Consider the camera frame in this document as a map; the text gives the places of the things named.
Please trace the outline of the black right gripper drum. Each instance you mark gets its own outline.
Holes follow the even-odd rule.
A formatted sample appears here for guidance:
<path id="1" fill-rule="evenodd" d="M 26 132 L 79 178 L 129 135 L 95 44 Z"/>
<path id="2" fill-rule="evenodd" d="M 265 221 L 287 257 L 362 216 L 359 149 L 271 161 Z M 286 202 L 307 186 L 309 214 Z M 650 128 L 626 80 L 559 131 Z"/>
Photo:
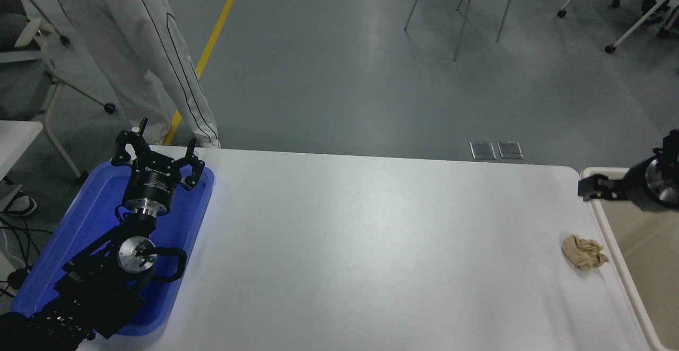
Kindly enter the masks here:
<path id="1" fill-rule="evenodd" d="M 654 184 L 659 181 L 658 155 L 644 160 L 626 172 L 625 195 L 634 205 L 657 205 Z"/>

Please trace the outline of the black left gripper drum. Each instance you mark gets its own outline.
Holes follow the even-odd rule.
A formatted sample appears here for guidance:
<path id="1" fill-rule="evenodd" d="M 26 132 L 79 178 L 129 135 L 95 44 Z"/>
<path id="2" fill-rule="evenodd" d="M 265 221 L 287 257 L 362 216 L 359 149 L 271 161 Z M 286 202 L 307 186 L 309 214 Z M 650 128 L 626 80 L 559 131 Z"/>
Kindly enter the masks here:
<path id="1" fill-rule="evenodd" d="M 138 157 L 131 165 L 129 182 L 122 204 L 133 207 L 138 200 L 147 199 L 162 207 L 170 207 L 176 186 L 181 179 L 175 160 L 168 156 Z"/>

